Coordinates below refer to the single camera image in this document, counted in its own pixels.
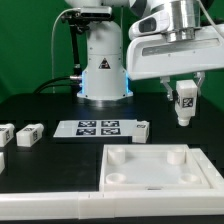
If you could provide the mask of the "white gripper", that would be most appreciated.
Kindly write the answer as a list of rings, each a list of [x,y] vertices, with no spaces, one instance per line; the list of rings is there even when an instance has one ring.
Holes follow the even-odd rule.
[[[224,23],[201,26],[198,9],[152,9],[130,27],[129,38],[129,77],[161,77],[169,101],[174,97],[167,76],[196,72],[201,95],[204,71],[224,68]]]

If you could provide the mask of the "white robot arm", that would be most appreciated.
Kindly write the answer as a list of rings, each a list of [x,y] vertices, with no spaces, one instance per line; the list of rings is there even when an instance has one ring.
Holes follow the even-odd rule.
[[[200,24],[202,0],[65,0],[87,33],[88,64],[80,98],[128,97],[127,79],[163,78],[224,68],[224,23]],[[121,61],[121,29],[114,7],[128,7],[140,19],[129,29],[131,43]]]

